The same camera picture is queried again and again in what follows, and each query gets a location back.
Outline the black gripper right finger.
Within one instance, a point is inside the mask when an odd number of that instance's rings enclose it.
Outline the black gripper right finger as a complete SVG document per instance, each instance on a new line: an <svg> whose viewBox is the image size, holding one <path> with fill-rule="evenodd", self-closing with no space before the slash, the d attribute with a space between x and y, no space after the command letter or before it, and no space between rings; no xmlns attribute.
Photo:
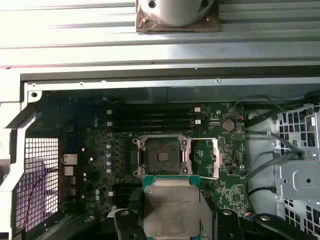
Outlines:
<svg viewBox="0 0 320 240"><path fill-rule="evenodd" d="M220 208L207 191L200 192L201 225L208 240L318 240L284 219L261 213L251 220L235 211Z"/></svg>

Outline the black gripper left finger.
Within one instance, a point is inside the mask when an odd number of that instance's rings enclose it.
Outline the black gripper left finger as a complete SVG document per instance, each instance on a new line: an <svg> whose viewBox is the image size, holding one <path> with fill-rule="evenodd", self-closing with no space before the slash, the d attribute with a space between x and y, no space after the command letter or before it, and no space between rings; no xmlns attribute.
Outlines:
<svg viewBox="0 0 320 240"><path fill-rule="evenodd" d="M114 209L104 219L80 215L47 233L48 240L146 240L142 227L143 191L133 190L128 208Z"/></svg>

